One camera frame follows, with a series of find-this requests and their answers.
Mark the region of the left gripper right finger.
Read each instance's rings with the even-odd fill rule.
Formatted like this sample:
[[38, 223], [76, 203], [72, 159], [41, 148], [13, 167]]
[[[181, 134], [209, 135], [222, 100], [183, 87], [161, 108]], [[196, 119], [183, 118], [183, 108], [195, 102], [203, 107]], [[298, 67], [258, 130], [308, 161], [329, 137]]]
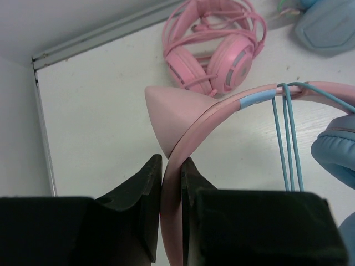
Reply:
[[328, 202], [309, 192], [221, 190], [181, 168], [184, 265], [348, 265]]

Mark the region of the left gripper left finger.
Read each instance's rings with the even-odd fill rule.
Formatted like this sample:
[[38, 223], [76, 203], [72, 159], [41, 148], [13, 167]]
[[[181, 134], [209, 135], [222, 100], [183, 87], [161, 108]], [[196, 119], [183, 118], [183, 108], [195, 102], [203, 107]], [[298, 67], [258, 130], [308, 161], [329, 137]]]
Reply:
[[151, 265], [156, 261], [162, 156], [90, 197], [2, 197], [2, 265]]

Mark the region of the blue pink cat-ear headphones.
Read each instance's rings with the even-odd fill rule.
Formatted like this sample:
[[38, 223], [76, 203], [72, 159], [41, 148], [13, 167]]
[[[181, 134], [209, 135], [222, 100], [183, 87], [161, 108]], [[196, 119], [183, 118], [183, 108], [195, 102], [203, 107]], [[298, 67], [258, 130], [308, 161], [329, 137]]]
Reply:
[[333, 119], [311, 147], [319, 165], [354, 187], [354, 87], [332, 82], [293, 82], [259, 86], [222, 101], [177, 88], [149, 86], [145, 101], [158, 143], [168, 158], [160, 200], [160, 224], [171, 265], [183, 264], [181, 167], [207, 136], [232, 114], [253, 104], [282, 97], [285, 136], [277, 138], [284, 185], [303, 188], [292, 101], [304, 100], [338, 108], [345, 116]]

